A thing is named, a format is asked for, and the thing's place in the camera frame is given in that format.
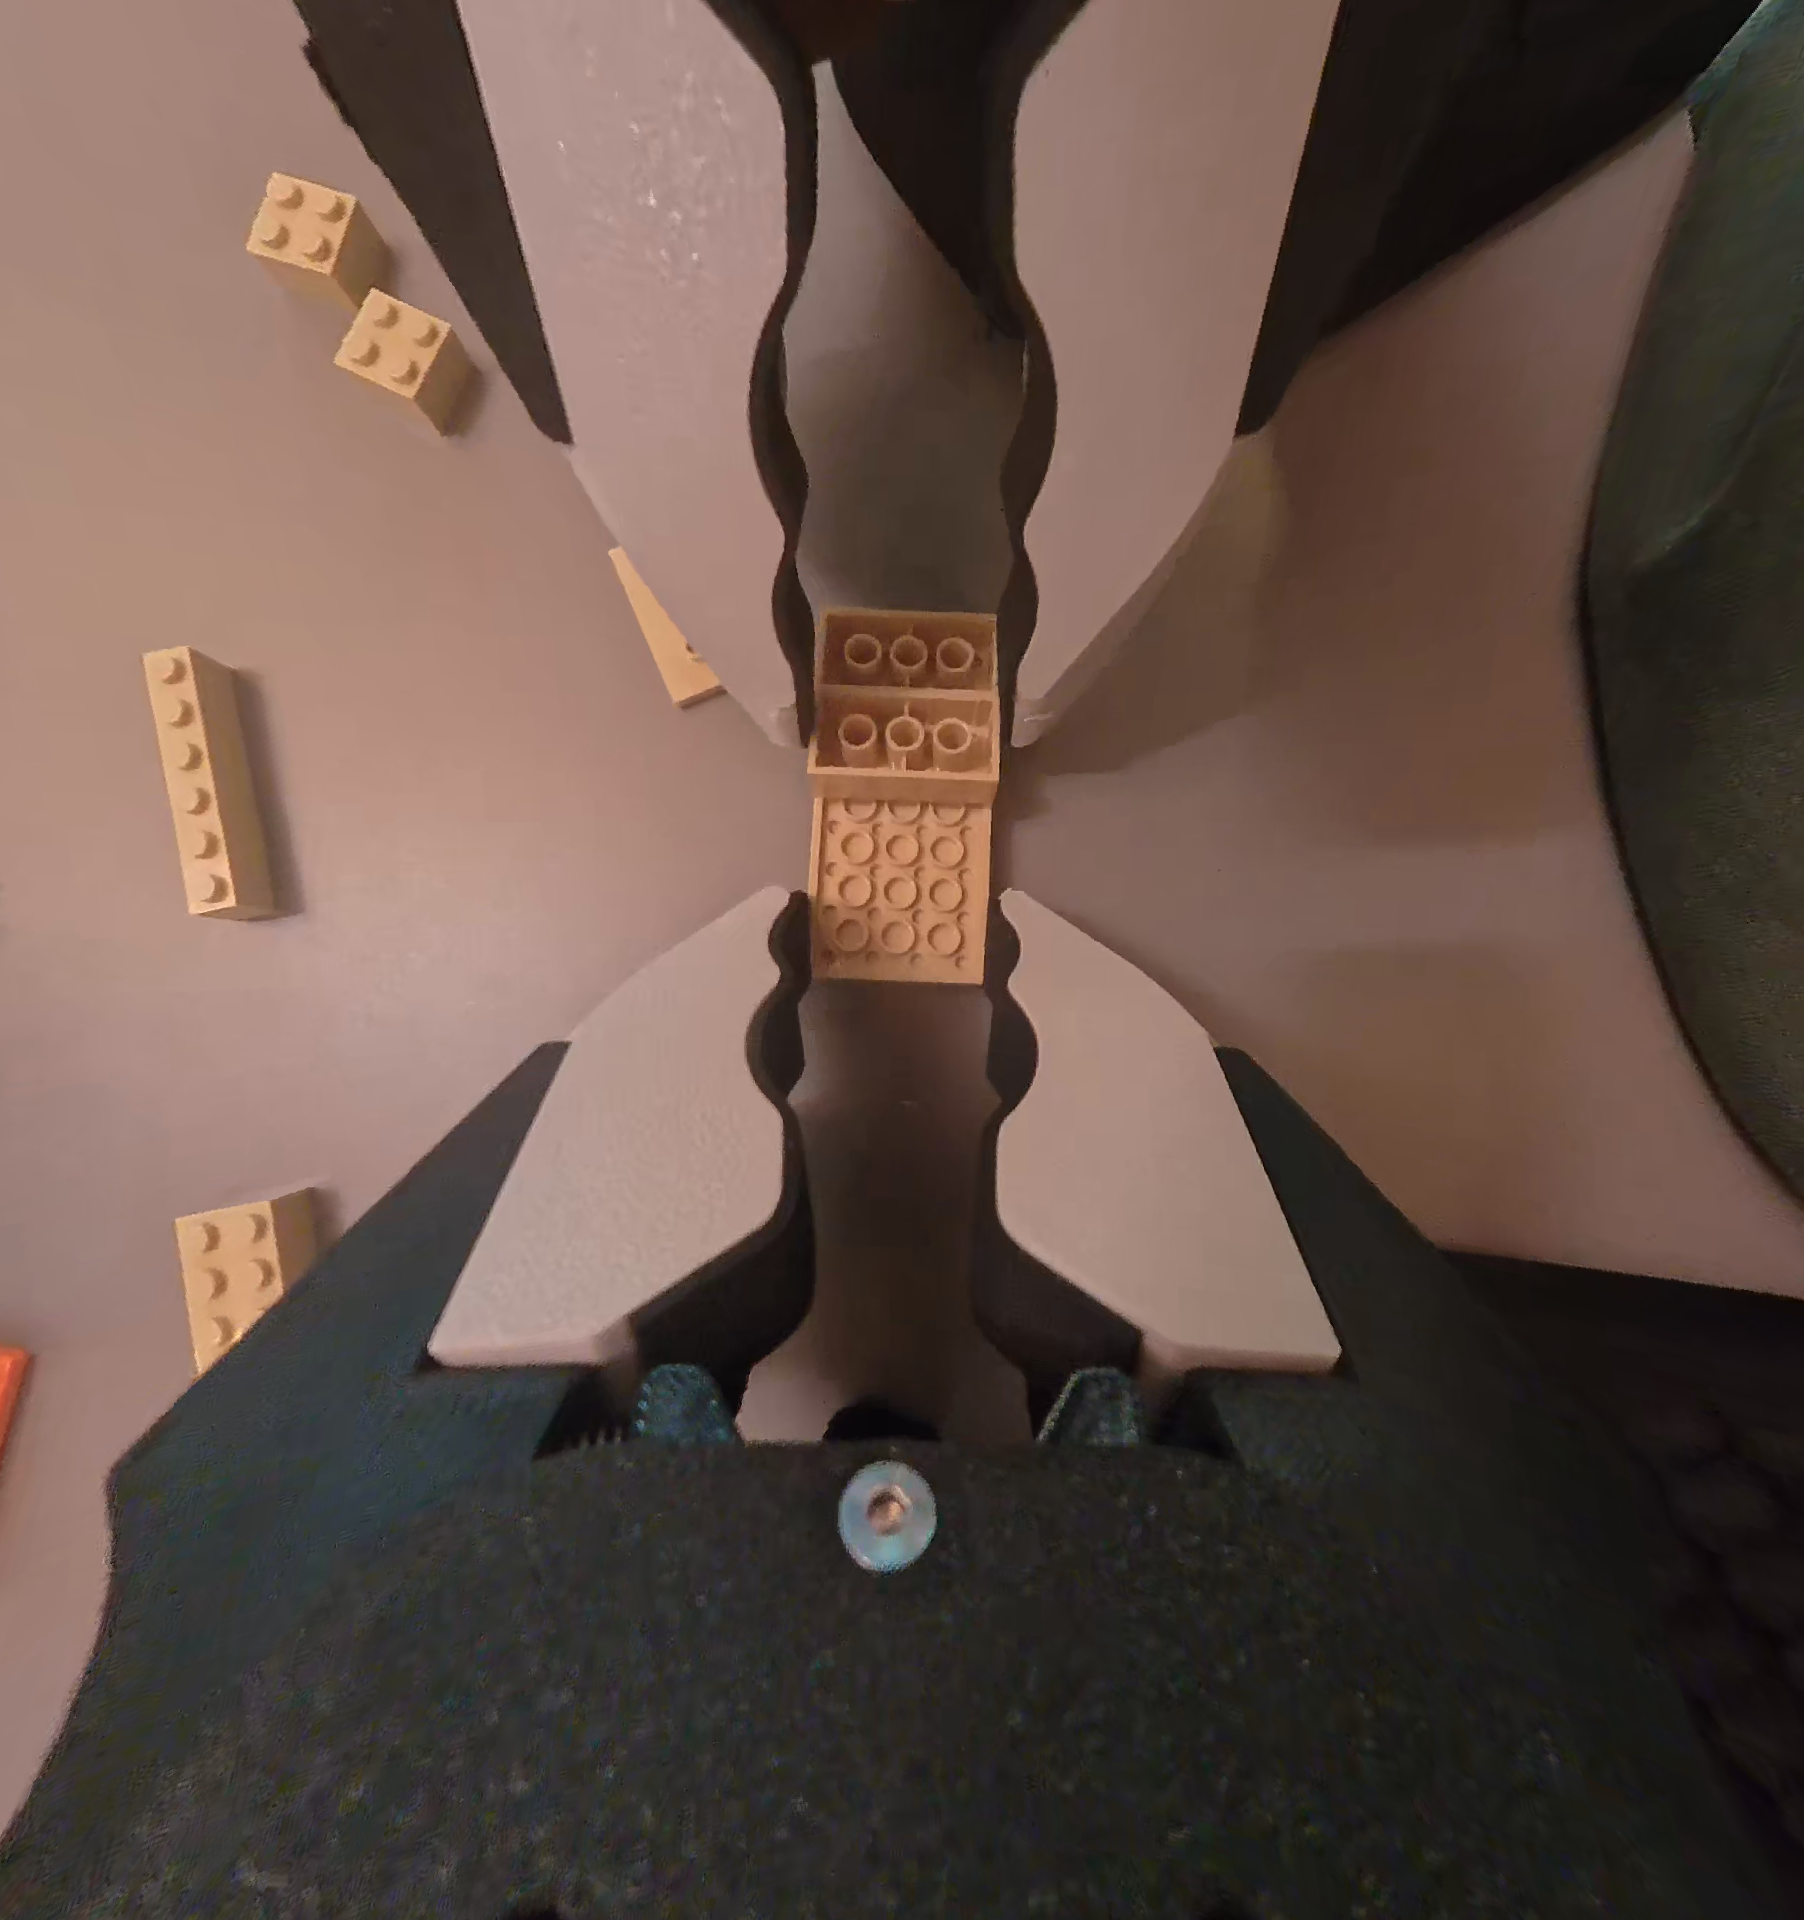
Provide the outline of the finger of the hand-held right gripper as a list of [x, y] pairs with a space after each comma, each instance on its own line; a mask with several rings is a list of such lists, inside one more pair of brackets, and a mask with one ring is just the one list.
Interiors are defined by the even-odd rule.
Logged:
[[1003, 465], [1015, 746], [1133, 633], [1236, 442], [1336, 5], [1023, 5], [990, 251], [1027, 337]]
[[775, 5], [461, 5], [572, 469], [783, 746], [812, 724], [786, 316], [817, 90]]

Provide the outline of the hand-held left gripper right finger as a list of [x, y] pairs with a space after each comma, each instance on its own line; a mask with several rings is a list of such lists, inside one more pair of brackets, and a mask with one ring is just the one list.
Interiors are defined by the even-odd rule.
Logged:
[[1047, 1410], [1086, 1368], [1151, 1400], [1344, 1344], [1210, 1032], [1023, 890], [990, 913], [978, 1326]]

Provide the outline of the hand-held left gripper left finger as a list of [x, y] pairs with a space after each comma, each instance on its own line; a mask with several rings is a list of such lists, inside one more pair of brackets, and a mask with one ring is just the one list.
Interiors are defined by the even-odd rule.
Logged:
[[430, 1339], [450, 1368], [704, 1368], [729, 1405], [804, 1322], [808, 896], [765, 888], [572, 1031]]

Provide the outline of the tan two-by-two brick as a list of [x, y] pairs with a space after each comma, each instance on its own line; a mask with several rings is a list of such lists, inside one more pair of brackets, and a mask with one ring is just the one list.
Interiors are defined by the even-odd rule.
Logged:
[[474, 365], [459, 331], [386, 288], [364, 296], [334, 350], [334, 366], [392, 397], [407, 415], [438, 434], [459, 428], [474, 385]]
[[273, 173], [245, 251], [295, 286], [338, 300], [351, 316], [383, 283], [391, 251], [358, 196]]

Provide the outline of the large tan brick plate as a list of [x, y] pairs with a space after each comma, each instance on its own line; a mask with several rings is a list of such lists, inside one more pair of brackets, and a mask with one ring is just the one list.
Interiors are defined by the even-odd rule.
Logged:
[[817, 799], [812, 976], [982, 986], [989, 802]]

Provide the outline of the tan two-by-four brick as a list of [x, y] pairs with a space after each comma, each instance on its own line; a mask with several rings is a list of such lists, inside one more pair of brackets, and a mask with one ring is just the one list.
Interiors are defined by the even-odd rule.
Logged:
[[196, 1374], [235, 1348], [319, 1257], [319, 1192], [188, 1211], [176, 1217]]
[[994, 616], [969, 610], [830, 607], [818, 615], [817, 686], [997, 692]]
[[818, 799], [989, 806], [1001, 780], [994, 692], [822, 686], [808, 745]]

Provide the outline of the long narrow tan brick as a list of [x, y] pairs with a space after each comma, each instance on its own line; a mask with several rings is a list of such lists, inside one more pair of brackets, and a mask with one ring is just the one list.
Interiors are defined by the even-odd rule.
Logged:
[[173, 648], [144, 655], [144, 678], [188, 913], [273, 919], [281, 899], [235, 672], [191, 648]]

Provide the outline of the grey desk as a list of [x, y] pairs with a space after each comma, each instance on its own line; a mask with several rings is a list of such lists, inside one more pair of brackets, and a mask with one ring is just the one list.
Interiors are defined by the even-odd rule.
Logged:
[[[1253, 659], [1140, 633], [1016, 770], [997, 874], [1253, 1051], [1434, 1242], [1804, 1299], [1608, 852], [1570, 615], [1684, 190], [1665, 123], [1318, 355]], [[516, 397], [431, 440], [270, 279], [361, 192], [285, 5], [0, 5], [0, 1835], [98, 1635], [116, 1455], [196, 1380], [173, 1217], [340, 1235], [527, 1051], [762, 888], [801, 761], [676, 712]], [[273, 919], [188, 913], [144, 655], [237, 678]]]

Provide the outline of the small tan two-stud plate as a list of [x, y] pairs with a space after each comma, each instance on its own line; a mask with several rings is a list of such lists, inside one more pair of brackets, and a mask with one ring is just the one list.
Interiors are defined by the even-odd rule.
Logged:
[[676, 621], [666, 615], [666, 607], [658, 601], [658, 595], [646, 588], [646, 582], [627, 559], [627, 551], [614, 547], [607, 550], [607, 563], [627, 595], [631, 615], [644, 633], [644, 643], [649, 648], [649, 659], [658, 662], [661, 684], [674, 708], [697, 708], [698, 702], [721, 694], [721, 678], [690, 648]]

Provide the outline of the black quilted seat cushion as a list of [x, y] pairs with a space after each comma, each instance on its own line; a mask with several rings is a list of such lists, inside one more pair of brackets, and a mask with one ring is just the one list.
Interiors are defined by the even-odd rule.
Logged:
[[1301, 355], [1650, 123], [1756, 5], [1345, 5], [1286, 240]]

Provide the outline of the person's dark green hoodie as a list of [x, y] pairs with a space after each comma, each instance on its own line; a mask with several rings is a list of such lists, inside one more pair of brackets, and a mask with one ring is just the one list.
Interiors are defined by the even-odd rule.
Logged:
[[1601, 786], [1710, 1087], [1804, 1203], [1804, 5], [1691, 99], [1584, 550]]

